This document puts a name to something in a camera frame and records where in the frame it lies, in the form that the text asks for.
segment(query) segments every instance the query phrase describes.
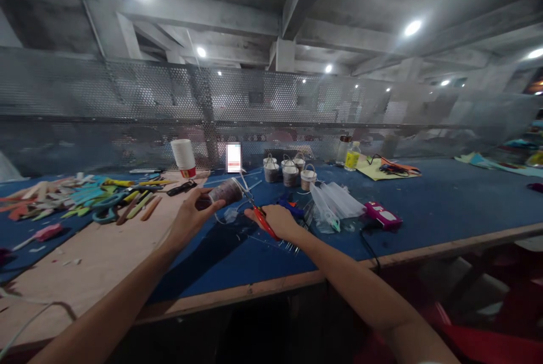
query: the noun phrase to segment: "smartphone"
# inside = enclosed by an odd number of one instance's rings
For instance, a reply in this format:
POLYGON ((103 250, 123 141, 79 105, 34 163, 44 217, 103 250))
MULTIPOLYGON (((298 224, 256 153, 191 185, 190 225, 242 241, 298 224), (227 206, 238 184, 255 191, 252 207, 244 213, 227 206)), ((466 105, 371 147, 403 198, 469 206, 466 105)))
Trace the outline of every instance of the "smartphone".
POLYGON ((242 170, 242 146, 239 142, 226 143, 226 173, 239 173, 242 170))

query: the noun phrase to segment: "yellow label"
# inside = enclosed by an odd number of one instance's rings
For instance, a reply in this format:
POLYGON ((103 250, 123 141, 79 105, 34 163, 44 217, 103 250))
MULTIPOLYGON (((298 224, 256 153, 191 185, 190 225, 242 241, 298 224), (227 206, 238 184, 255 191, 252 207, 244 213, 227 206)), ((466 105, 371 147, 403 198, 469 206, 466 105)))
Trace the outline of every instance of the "yellow label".
POLYGON ((347 159, 345 160, 345 167, 351 169, 356 168, 356 165, 358 164, 358 158, 360 158, 360 154, 358 152, 348 152, 347 159))

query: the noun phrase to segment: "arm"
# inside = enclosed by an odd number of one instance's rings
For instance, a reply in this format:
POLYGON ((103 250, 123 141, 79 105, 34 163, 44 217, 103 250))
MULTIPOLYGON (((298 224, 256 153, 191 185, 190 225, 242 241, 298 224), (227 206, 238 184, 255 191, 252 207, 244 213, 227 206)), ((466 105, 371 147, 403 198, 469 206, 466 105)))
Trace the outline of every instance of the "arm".
POLYGON ((170 233, 155 251, 138 265, 106 297, 68 326, 30 363, 102 363, 111 354, 175 257, 198 233, 224 201, 197 211, 196 201, 209 189, 194 189, 170 226, 170 233))
MULTIPOLYGON (((311 235, 281 206, 265 206, 277 236, 300 247, 370 327, 379 332, 400 363, 458 363, 418 312, 371 270, 311 235)), ((245 215, 257 222, 254 212, 245 215)))

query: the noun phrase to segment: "hand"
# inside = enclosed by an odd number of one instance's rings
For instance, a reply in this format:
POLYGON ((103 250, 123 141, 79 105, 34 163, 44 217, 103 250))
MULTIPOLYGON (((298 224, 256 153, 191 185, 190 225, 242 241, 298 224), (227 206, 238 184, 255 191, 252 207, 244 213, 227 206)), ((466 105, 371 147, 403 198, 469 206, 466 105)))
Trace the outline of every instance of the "hand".
MULTIPOLYGON (((290 211, 283 206, 264 206, 262 207, 262 210, 266 213, 266 221, 279 238, 299 245, 299 241, 307 234, 307 231, 304 228, 296 224, 290 211)), ((246 209, 244 213, 245 216, 249 217, 262 228, 252 209, 246 209)))
POLYGON ((196 202, 200 199, 210 200, 208 193, 213 188, 193 189, 191 195, 183 202, 174 222, 170 226, 170 234, 164 245, 172 247, 180 252, 194 238, 204 223, 226 204, 224 200, 218 200, 207 209, 196 210, 196 202))

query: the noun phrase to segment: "metal mesh panel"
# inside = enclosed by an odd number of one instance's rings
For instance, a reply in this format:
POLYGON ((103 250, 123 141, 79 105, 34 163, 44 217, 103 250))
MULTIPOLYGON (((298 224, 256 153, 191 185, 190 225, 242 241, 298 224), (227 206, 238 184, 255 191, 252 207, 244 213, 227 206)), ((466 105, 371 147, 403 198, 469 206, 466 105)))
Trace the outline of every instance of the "metal mesh panel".
POLYGON ((173 168, 177 138, 198 167, 223 166, 228 141, 245 166, 269 151, 334 159, 347 134, 363 153, 449 156, 517 135, 537 109, 522 95, 0 49, 0 149, 26 175, 173 168))

